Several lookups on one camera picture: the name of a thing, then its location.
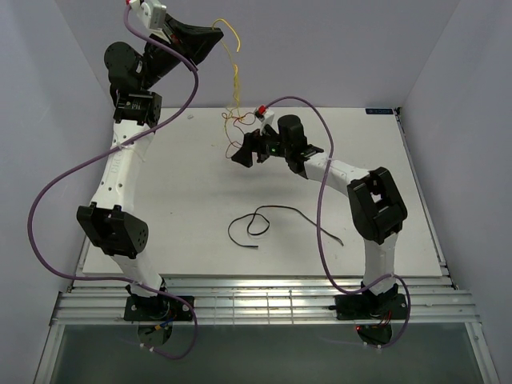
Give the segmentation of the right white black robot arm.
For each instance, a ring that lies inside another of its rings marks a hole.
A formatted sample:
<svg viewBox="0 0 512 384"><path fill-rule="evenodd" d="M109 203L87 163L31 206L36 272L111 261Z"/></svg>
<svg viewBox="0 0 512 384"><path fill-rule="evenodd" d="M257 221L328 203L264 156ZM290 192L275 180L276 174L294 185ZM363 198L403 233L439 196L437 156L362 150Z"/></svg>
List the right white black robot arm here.
<svg viewBox="0 0 512 384"><path fill-rule="evenodd" d="M394 252L407 209L388 169L365 170L333 160L323 149L308 143L297 115L281 116L274 129L274 113L256 112L261 125L244 134L231 160L247 168L253 161L284 158L290 170L321 188L330 187L346 196L355 229L364 240L365 270L359 293L371 302L389 300L398 292Z"/></svg>

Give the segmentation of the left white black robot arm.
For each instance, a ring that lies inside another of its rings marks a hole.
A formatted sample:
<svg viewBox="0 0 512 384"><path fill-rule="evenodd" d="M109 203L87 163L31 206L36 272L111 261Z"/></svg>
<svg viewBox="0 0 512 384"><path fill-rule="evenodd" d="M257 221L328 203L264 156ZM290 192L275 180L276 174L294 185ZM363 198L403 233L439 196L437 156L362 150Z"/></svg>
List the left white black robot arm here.
<svg viewBox="0 0 512 384"><path fill-rule="evenodd" d="M110 44L104 64L114 102L111 148L100 184L77 220L91 244L116 262L136 298L154 298L164 289L161 275L145 252L148 225L134 214L138 174L159 123L162 97L152 87L183 56L197 66L222 40L218 27L192 26L165 16L142 53L125 42Z"/></svg>

